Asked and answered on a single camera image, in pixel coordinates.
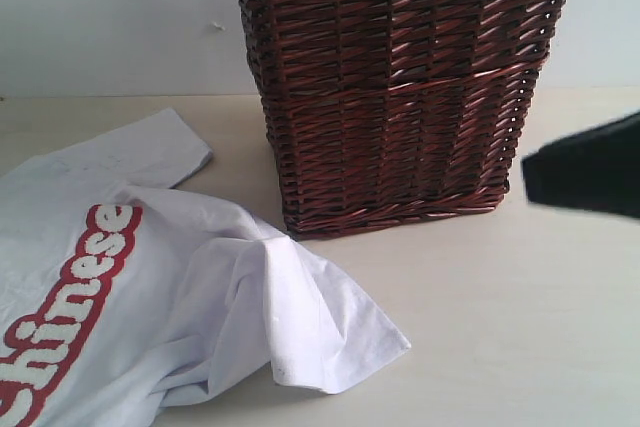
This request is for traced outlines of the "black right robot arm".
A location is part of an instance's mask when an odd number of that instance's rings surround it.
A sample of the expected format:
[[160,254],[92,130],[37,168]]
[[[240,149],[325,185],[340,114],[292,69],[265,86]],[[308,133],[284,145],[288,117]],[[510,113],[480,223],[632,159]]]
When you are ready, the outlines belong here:
[[521,161],[529,202],[639,218],[639,114],[542,146]]

